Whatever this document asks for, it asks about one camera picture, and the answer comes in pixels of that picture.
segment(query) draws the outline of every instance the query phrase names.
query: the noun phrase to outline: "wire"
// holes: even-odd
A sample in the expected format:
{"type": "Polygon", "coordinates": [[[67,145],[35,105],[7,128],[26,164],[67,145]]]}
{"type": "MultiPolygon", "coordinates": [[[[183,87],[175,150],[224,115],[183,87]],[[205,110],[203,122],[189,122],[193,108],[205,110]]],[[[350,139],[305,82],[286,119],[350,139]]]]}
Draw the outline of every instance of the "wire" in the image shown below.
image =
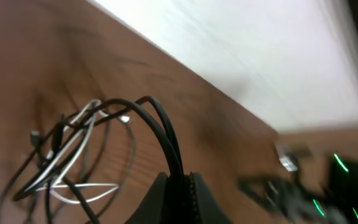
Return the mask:
{"type": "Polygon", "coordinates": [[[34,150],[30,153],[29,157],[21,165],[19,170],[14,174],[14,176],[10,179],[10,181],[6,185],[5,189],[2,191],[2,194],[0,196],[0,216],[1,216],[3,201],[8,191],[12,188],[18,176],[20,176],[23,170],[29,165],[29,162],[33,160],[34,156],[38,155],[39,161],[37,162],[37,165],[39,167],[39,172],[36,175],[34,175],[33,178],[31,178],[26,184],[24,184],[22,188],[12,198],[13,201],[16,201],[16,200],[21,200],[29,195],[32,196],[27,220],[31,220],[31,215],[34,212],[35,205],[37,204],[36,201],[38,199],[39,190],[46,190],[45,212],[47,214],[48,223],[53,222],[53,215],[50,212],[50,195],[53,195],[54,197],[57,197],[60,200],[67,203],[80,203],[81,206],[84,208],[86,214],[89,216],[88,223],[89,222],[99,223],[98,218],[107,210],[110,204],[112,204],[112,202],[116,198],[116,195],[119,194],[122,187],[126,184],[126,181],[134,165],[135,152],[136,152],[135,140],[132,130],[129,127],[129,124],[123,122],[126,126],[128,135],[131,137],[131,141],[132,141],[132,159],[127,170],[127,175],[122,181],[120,187],[115,186],[112,189],[108,190],[107,192],[103,193],[102,195],[99,195],[97,197],[88,200],[86,200],[80,192],[80,189],[82,189],[83,187],[97,185],[97,184],[89,184],[87,183],[87,181],[90,178],[92,172],[95,170],[96,166],[99,164],[98,161],[102,157],[102,153],[104,152],[104,148],[106,146],[106,138],[107,138],[106,135],[95,162],[93,163],[93,165],[85,175],[81,171],[82,178],[80,178],[80,180],[78,180],[77,183],[73,183],[72,181],[68,180],[65,177],[65,174],[68,172],[70,167],[74,164],[74,162],[77,160],[79,155],[86,148],[88,139],[90,137],[90,133],[94,127],[102,123],[109,122],[111,119],[120,118],[120,116],[132,110],[136,112],[150,126],[151,130],[154,132],[167,159],[168,167],[171,172],[171,177],[174,182],[178,182],[177,186],[181,186],[181,184],[183,183],[184,174],[183,174],[183,167],[181,164],[181,155],[180,155],[180,149],[178,146],[177,138],[175,136],[173,126],[166,112],[163,110],[161,104],[155,98],[151,96],[146,96],[137,100],[135,103],[122,99],[111,99],[104,103],[100,102],[99,100],[93,100],[90,103],[88,103],[88,105],[85,108],[83,108],[80,112],[76,112],[74,114],[68,115],[66,118],[62,119],[61,122],[64,125],[63,126],[56,125],[55,128],[50,132],[48,132],[47,135],[39,141],[39,144],[34,147],[34,150]],[[149,102],[155,108],[163,124],[163,129],[160,127],[158,122],[156,122],[156,120],[140,106],[142,103],[145,102],[149,102]],[[108,111],[106,111],[106,109],[111,105],[124,105],[126,108],[116,113],[110,114],[108,111]],[[99,113],[101,116],[103,116],[103,118],[96,121],[95,113],[99,113]],[[62,133],[64,133],[68,128],[73,128],[73,132],[68,136],[67,140],[63,144],[60,144],[62,138],[58,138],[54,136],[54,138],[57,140],[54,141],[53,140],[54,138],[52,139],[52,149],[49,150],[48,155],[44,157],[40,151],[41,146],[45,144],[45,142],[48,140],[50,136],[56,135],[54,133],[58,133],[59,130],[61,129],[63,130],[62,133]],[[73,148],[73,150],[59,164],[57,164],[58,160],[62,158],[62,155],[68,150],[68,148],[79,138],[80,135],[84,133],[85,135],[83,135],[83,137],[80,138],[79,143],[73,148]],[[66,183],[66,185],[59,185],[61,181],[66,183]],[[62,188],[62,187],[70,188],[70,190],[74,193],[74,195],[78,200],[75,201],[75,200],[64,198],[54,191],[55,188],[62,188]],[[106,203],[106,205],[97,214],[94,214],[92,209],[90,209],[88,202],[97,200],[107,194],[110,194],[111,192],[114,192],[114,194],[112,194],[111,198],[106,203]]]}

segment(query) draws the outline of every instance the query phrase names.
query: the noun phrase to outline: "glowing green line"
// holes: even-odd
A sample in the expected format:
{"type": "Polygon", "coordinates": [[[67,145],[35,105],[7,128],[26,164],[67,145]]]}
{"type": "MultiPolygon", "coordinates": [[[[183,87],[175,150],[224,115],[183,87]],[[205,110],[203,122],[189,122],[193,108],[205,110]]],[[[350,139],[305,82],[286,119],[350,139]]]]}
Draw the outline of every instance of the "glowing green line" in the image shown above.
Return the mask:
{"type": "Polygon", "coordinates": [[[345,164],[343,164],[343,162],[341,161],[341,159],[337,156],[337,154],[334,154],[335,159],[338,161],[339,165],[341,165],[341,167],[346,171],[349,172],[349,170],[346,168],[345,164]]]}
{"type": "Polygon", "coordinates": [[[322,211],[322,209],[320,208],[320,206],[317,204],[316,200],[313,199],[313,202],[314,202],[314,205],[316,206],[318,212],[323,216],[325,217],[326,215],[324,214],[324,212],[322,211]]]}
{"type": "Polygon", "coordinates": [[[357,214],[357,212],[356,212],[356,210],[354,208],[353,208],[353,212],[354,212],[354,214],[356,215],[356,217],[358,219],[358,214],[357,214]]]}

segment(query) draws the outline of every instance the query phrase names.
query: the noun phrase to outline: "white wall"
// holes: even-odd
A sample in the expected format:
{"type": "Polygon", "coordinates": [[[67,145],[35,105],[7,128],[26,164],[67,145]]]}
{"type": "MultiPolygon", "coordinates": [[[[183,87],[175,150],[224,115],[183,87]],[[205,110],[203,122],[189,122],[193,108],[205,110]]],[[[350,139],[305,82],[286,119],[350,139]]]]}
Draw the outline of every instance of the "white wall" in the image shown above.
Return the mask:
{"type": "Polygon", "coordinates": [[[358,46],[337,1],[96,2],[278,131],[358,125],[358,46]]]}

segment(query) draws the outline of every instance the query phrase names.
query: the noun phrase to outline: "green led strip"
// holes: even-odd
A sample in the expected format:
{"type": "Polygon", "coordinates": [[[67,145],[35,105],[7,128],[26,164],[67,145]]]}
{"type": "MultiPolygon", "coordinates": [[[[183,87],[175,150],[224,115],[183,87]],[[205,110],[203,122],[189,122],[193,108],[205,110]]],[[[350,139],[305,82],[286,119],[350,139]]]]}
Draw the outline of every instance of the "green led strip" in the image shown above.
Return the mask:
{"type": "Polygon", "coordinates": [[[341,165],[341,167],[346,171],[349,172],[349,170],[346,168],[345,164],[343,164],[343,162],[341,161],[341,159],[338,157],[337,154],[334,154],[335,159],[338,161],[339,165],[341,165]]]}
{"type": "Polygon", "coordinates": [[[313,199],[313,202],[314,202],[314,205],[316,206],[318,212],[319,212],[323,217],[325,217],[326,214],[324,214],[324,212],[322,211],[322,209],[320,208],[320,206],[317,204],[317,202],[316,202],[315,199],[313,199]]]}
{"type": "Polygon", "coordinates": [[[357,212],[356,212],[356,210],[354,208],[353,208],[353,212],[354,212],[354,214],[356,215],[356,217],[358,219],[358,214],[357,214],[357,212]]]}

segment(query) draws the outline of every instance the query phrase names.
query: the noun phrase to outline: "cable bundle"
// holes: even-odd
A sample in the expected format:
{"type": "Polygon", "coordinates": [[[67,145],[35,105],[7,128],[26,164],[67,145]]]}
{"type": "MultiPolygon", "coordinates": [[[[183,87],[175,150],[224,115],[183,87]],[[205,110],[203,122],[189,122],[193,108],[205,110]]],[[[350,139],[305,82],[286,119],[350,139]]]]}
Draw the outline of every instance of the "cable bundle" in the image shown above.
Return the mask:
{"type": "Polygon", "coordinates": [[[132,110],[136,112],[150,126],[151,130],[156,135],[164,151],[165,157],[167,158],[171,177],[178,184],[177,186],[180,187],[181,183],[183,183],[184,175],[178,142],[176,139],[175,132],[173,130],[173,126],[167,114],[163,110],[161,104],[155,98],[151,96],[145,96],[135,101],[134,103],[122,99],[111,99],[104,103],[99,100],[92,100],[81,111],[71,114],[67,117],[62,117],[61,120],[54,126],[51,131],[46,134],[45,137],[41,138],[38,133],[32,133],[31,137],[34,150],[30,153],[29,157],[21,165],[19,170],[12,176],[0,196],[0,222],[2,205],[4,203],[4,199],[6,198],[8,191],[10,191],[15,181],[22,174],[24,169],[30,164],[31,161],[34,160],[34,157],[37,156],[37,167],[39,168],[38,173],[36,173],[33,178],[31,178],[26,184],[24,184],[24,186],[21,187],[21,189],[16,192],[12,198],[13,201],[18,201],[26,197],[31,197],[25,222],[33,222],[32,214],[39,199],[39,192],[41,190],[45,190],[45,213],[48,224],[53,223],[53,218],[61,209],[60,207],[55,212],[51,212],[51,195],[65,203],[81,204],[87,216],[89,217],[88,223],[99,223],[98,218],[108,209],[110,204],[113,202],[115,195],[118,193],[118,191],[120,191],[120,189],[122,189],[122,186],[125,184],[127,177],[124,179],[121,186],[118,186],[117,184],[91,184],[88,183],[88,181],[92,173],[94,172],[96,166],[99,164],[99,161],[105,150],[107,135],[109,132],[109,121],[112,119],[119,119],[123,124],[125,124],[128,135],[132,139],[133,152],[129,170],[132,169],[135,156],[135,141],[133,133],[129,127],[129,117],[125,116],[126,113],[132,110]],[[161,119],[164,129],[162,129],[158,122],[151,115],[149,115],[149,113],[146,112],[143,107],[140,106],[141,104],[146,102],[149,102],[154,107],[159,118],[161,119]],[[108,113],[107,108],[111,105],[123,105],[126,108],[116,113],[110,114],[108,113]],[[97,114],[100,114],[102,118],[97,119],[97,114]],[[90,138],[93,128],[103,123],[107,123],[103,143],[101,149],[99,150],[98,156],[95,159],[95,162],[88,169],[88,140],[90,138]],[[69,128],[71,128],[73,131],[67,137],[67,140],[62,143],[63,134],[69,128]],[[52,138],[51,150],[49,150],[48,154],[44,156],[41,153],[41,148],[50,138],[52,138]],[[74,146],[74,149],[69,152],[65,158],[62,158],[63,154],[78,138],[80,138],[79,143],[74,146]],[[66,178],[65,175],[82,153],[84,153],[85,155],[85,163],[83,166],[83,170],[81,171],[80,178],[74,183],[68,178],[66,178]],[[81,189],[83,187],[101,185],[109,186],[111,188],[97,197],[85,199],[84,196],[82,196],[81,189]],[[57,188],[69,188],[73,192],[77,200],[72,200],[61,196],[55,191],[55,189],[57,188]],[[92,209],[88,205],[88,203],[95,201],[103,196],[106,196],[107,194],[110,194],[112,192],[115,192],[115,194],[112,194],[107,204],[101,209],[101,211],[95,214],[94,211],[92,211],[92,209]]]}

